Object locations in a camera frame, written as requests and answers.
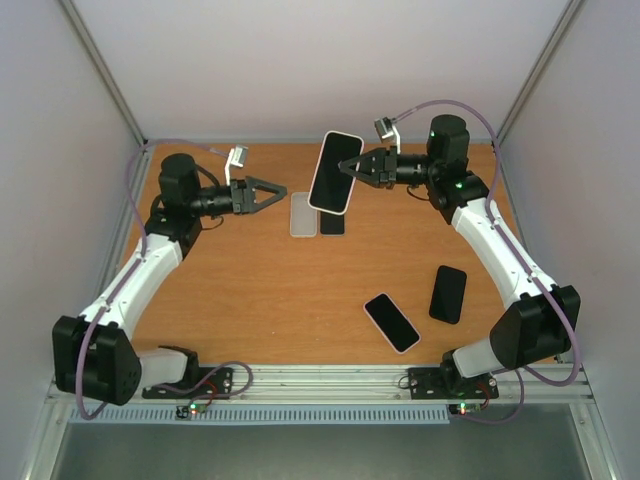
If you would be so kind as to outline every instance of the phone screen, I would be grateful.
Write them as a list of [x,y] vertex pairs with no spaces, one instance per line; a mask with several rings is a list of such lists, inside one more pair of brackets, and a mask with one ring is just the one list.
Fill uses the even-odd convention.
[[457,268],[441,265],[431,295],[429,315],[455,325],[460,321],[467,274]]
[[359,137],[327,132],[311,184],[309,205],[336,215],[345,213],[355,179],[340,171],[340,162],[360,155],[363,146]]
[[420,334],[386,293],[365,303],[364,310],[396,352],[404,353],[420,341]]

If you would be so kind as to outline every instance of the phone case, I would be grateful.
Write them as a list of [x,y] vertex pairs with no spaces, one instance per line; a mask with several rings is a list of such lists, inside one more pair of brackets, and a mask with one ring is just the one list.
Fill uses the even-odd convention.
[[315,237],[318,233],[318,212],[309,206],[308,199],[308,192],[291,194],[289,233],[292,237]]
[[[387,335],[382,331],[382,329],[378,326],[378,324],[376,323],[376,321],[373,319],[373,317],[371,315],[369,315],[369,312],[367,312],[367,308],[366,305],[367,303],[369,303],[371,300],[373,300],[373,298],[378,298],[380,295],[386,295],[387,298],[391,301],[391,303],[393,303],[393,305],[398,309],[398,311],[402,314],[402,316],[407,320],[407,322],[409,322],[409,325],[411,325],[411,328],[413,328],[413,330],[418,334],[418,341],[416,343],[414,343],[413,345],[411,345],[409,348],[407,348],[404,352],[401,352],[400,350],[398,350],[396,347],[393,346],[393,343],[391,343],[391,340],[389,340],[387,338]],[[409,317],[407,317],[404,312],[402,310],[400,310],[400,307],[398,307],[398,305],[396,305],[396,302],[393,301],[393,298],[391,298],[391,296],[388,293],[385,292],[381,292],[378,295],[376,295],[375,297],[373,297],[371,300],[368,300],[367,302],[364,303],[364,305],[362,306],[362,309],[364,310],[364,313],[367,315],[367,317],[369,317],[369,320],[371,320],[371,323],[373,323],[373,325],[378,329],[378,331],[382,334],[382,336],[384,337],[384,339],[387,341],[387,343],[391,346],[391,348],[393,348],[393,351],[396,352],[398,355],[404,355],[405,353],[407,353],[409,350],[411,350],[413,347],[415,347],[417,344],[420,343],[420,341],[422,340],[422,335],[420,335],[420,332],[418,331],[418,329],[415,327],[415,325],[413,323],[411,323],[411,320],[409,320]]]

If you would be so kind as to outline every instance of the white wall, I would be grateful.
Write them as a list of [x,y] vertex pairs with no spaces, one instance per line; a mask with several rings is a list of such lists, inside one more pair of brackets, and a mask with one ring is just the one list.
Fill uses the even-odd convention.
[[640,4],[588,0],[506,140],[537,260],[582,296],[584,365],[625,478],[637,478]]
[[500,125],[566,0],[76,4],[147,137],[320,141],[441,97]]
[[134,143],[53,0],[0,7],[0,478],[52,378],[51,327],[97,287]]

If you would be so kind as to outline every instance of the metal frame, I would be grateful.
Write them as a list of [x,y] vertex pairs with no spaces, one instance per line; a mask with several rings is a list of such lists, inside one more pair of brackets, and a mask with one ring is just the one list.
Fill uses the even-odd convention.
[[505,138],[509,134],[511,127],[513,127],[513,124],[515,123],[516,119],[520,115],[520,112],[527,103],[529,96],[540,81],[542,74],[546,70],[547,65],[549,65],[549,62],[560,46],[560,43],[567,35],[569,27],[578,16],[582,5],[584,5],[584,2],[585,0],[569,0],[567,2],[564,11],[553,27],[553,31],[551,32],[547,43],[542,48],[540,55],[538,55],[538,58],[533,64],[533,68],[529,72],[529,75],[524,81],[522,88],[518,92],[513,105],[509,109],[509,113],[507,113],[507,116],[502,123],[500,130],[498,130],[498,142],[500,142],[500,145],[502,145]]
[[107,67],[106,62],[102,58],[100,50],[98,50],[96,43],[93,41],[93,37],[91,36],[89,29],[84,23],[80,12],[76,8],[75,3],[73,2],[73,0],[58,0],[58,3],[66,14],[67,19],[69,20],[69,24],[71,25],[71,29],[78,36],[80,44],[84,47],[87,55],[89,55],[91,62],[96,68],[98,76],[104,83],[104,86],[107,87],[107,91],[111,95],[113,102],[118,107],[118,110],[124,118],[124,121],[127,122],[131,133],[133,134],[138,144],[142,145],[145,141],[142,129],[138,125],[138,122],[131,112],[131,109],[127,105],[127,101],[124,99],[124,96],[122,95],[118,84],[111,75],[109,67]]
[[[58,1],[132,134],[142,145],[145,141],[144,135],[111,76],[73,0]],[[583,3],[584,0],[570,0],[567,3],[561,18],[500,129],[499,140],[501,143]],[[141,195],[151,158],[152,152],[140,156],[132,185],[136,198]],[[131,212],[124,205],[112,239],[113,246],[103,267],[101,282],[98,286],[100,291],[117,272],[131,230],[131,218]],[[438,400],[411,401],[409,392],[397,387],[398,380],[410,366],[414,365],[254,365],[254,386],[238,398],[226,401],[225,405],[239,408],[250,405],[272,405],[282,408],[291,408],[295,405],[365,405],[368,407],[375,405],[416,406],[418,408],[420,406],[427,408],[444,405],[444,402]],[[541,364],[536,368],[551,378],[559,379],[568,375],[571,364]],[[242,370],[235,372],[234,376],[238,384],[246,381],[246,373]],[[577,435],[592,477],[619,479],[620,474],[613,451],[584,372],[580,373],[574,385],[565,388],[547,386],[535,380],[528,373],[523,373],[523,377],[527,392],[526,403],[564,403],[571,406]],[[500,398],[492,403],[517,403],[519,384],[515,375],[503,373],[497,376],[497,380]],[[178,403],[179,401],[175,400],[149,401],[137,395],[132,399],[130,405],[122,407],[122,410],[168,404],[176,405]],[[66,426],[70,419],[74,418],[74,410],[74,397],[58,392],[52,384],[40,414],[22,478],[45,480],[51,477]]]

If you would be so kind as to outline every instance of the black phone case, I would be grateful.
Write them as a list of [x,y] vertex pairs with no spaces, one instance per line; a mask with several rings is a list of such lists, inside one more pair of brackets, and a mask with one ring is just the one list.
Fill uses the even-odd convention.
[[436,320],[457,324],[460,321],[467,274],[457,268],[441,265],[431,295],[429,315]]
[[344,215],[320,212],[320,233],[322,235],[344,235]]

